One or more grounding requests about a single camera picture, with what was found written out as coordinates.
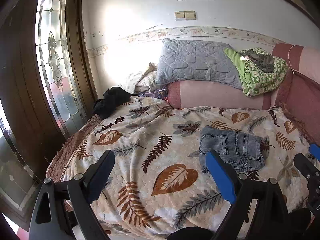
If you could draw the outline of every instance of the bed sheet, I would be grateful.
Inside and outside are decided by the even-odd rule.
[[[310,157],[308,143],[279,107],[172,109],[161,99],[133,96],[102,122],[97,116],[89,121],[59,152],[47,176],[70,180],[109,149],[116,163],[91,205],[107,234],[164,239],[182,227],[216,231],[230,203],[211,175],[201,171],[199,135],[206,125],[262,137],[260,150],[268,156],[265,167],[248,176],[262,181],[276,178],[289,212],[303,205],[307,181],[293,166],[293,158],[300,152]],[[318,166],[314,158],[310,160]],[[255,204],[252,201],[250,220]],[[248,228],[244,223],[239,237]]]

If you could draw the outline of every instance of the black clothing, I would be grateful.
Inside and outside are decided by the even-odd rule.
[[[117,106],[130,100],[132,94],[124,91],[121,87],[112,87],[104,92],[103,99],[97,100],[93,105],[93,114],[100,116],[100,119],[108,118]]]

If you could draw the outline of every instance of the screw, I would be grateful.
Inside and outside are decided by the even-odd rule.
[[[83,178],[83,174],[82,173],[77,173],[75,176],[74,176],[75,180],[80,180]]]
[[[270,183],[272,183],[272,184],[277,184],[277,180],[276,179],[274,179],[274,178],[270,178]]]
[[[238,175],[238,177],[239,177],[239,179],[242,179],[242,180],[247,179],[247,175],[245,175],[244,173],[240,173],[240,174]]]
[[[43,180],[43,183],[44,183],[44,184],[49,184],[49,183],[50,183],[50,181],[51,181],[51,179],[50,179],[50,178],[45,178],[45,179]]]

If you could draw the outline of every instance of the stained glass window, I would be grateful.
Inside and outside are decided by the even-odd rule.
[[[39,0],[36,54],[42,86],[53,116],[66,138],[87,118],[71,68],[66,31],[66,0]]]

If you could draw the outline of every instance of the wall switch plate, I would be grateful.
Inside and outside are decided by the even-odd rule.
[[[174,12],[176,19],[184,19],[184,12]]]
[[[196,12],[195,11],[185,11],[184,12],[186,20],[195,20],[196,19]]]

